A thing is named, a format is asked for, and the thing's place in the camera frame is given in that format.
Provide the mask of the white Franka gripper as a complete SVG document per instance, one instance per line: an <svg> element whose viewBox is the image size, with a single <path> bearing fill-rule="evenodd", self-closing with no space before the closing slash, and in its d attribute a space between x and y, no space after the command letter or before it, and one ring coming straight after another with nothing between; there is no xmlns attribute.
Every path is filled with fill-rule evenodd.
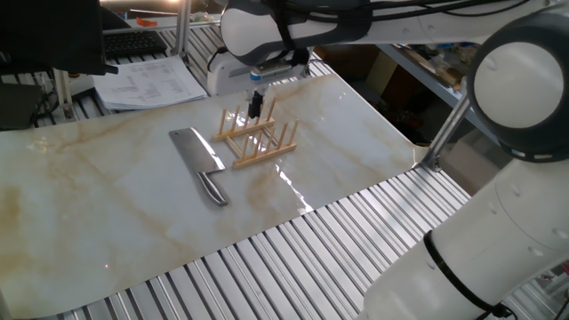
<svg viewBox="0 0 569 320"><path fill-rule="evenodd" d="M212 96L249 92L247 115L255 118L260 116L268 85L299 76L311 53L311 49L280 52L261 64L248 66L228 49L218 49L207 63L207 90Z"/></svg>

